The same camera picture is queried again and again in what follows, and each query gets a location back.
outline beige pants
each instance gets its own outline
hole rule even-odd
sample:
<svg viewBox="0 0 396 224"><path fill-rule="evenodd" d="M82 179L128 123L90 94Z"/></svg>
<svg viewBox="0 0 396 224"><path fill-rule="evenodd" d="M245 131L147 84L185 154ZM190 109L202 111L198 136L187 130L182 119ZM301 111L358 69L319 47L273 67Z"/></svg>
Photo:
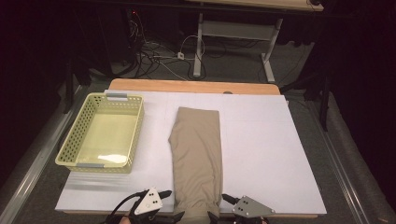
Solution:
<svg viewBox="0 0 396 224"><path fill-rule="evenodd" d="M219 111L180 107L169 143L173 155L175 214L179 222L210 223L219 216L222 161Z"/></svg>

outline basket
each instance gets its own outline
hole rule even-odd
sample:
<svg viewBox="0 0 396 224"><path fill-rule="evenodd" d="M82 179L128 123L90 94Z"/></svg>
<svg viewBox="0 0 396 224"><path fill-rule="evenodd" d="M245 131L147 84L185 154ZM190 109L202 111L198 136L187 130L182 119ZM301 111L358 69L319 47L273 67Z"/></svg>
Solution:
<svg viewBox="0 0 396 224"><path fill-rule="evenodd" d="M78 172L130 173L143 116L142 96L89 94L56 164Z"/></svg>

